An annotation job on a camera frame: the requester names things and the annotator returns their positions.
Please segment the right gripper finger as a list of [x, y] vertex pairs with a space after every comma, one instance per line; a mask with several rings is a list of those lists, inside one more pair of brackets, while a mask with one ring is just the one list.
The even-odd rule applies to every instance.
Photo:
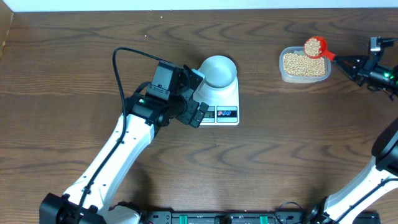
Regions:
[[335, 56], [335, 62], [343, 62], [343, 61], [363, 62], [367, 61], [368, 59], [369, 56], [367, 55]]
[[334, 65], [338, 67], [350, 80], [359, 81], [361, 79], [359, 70], [362, 66], [360, 60], [335, 60]]

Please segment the red measuring scoop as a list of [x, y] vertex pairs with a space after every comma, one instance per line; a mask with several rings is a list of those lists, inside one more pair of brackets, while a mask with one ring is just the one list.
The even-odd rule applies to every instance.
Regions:
[[320, 36], [314, 36], [309, 38], [304, 43], [305, 54], [312, 59], [318, 59], [321, 57], [326, 57], [333, 61], [335, 59], [335, 54], [328, 50], [328, 45], [326, 40]]

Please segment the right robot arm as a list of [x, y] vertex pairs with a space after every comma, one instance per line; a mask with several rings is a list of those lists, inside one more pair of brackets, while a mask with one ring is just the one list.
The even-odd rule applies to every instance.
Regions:
[[[392, 70], [379, 59], [365, 55], [336, 56], [333, 63], [359, 86], [397, 96], [397, 67]], [[338, 192], [325, 197], [304, 223], [353, 223], [354, 219], [384, 194], [397, 188], [397, 120], [376, 139], [366, 167]]]

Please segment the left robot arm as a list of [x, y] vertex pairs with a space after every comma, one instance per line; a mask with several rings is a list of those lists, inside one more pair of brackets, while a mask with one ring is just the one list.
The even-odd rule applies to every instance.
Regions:
[[141, 212], [111, 202], [139, 154], [159, 129], [177, 119], [199, 127], [208, 110], [193, 99], [205, 76], [188, 66], [161, 60], [151, 82], [123, 97], [123, 112], [106, 144], [62, 196], [48, 194], [39, 208], [40, 223], [140, 223]]

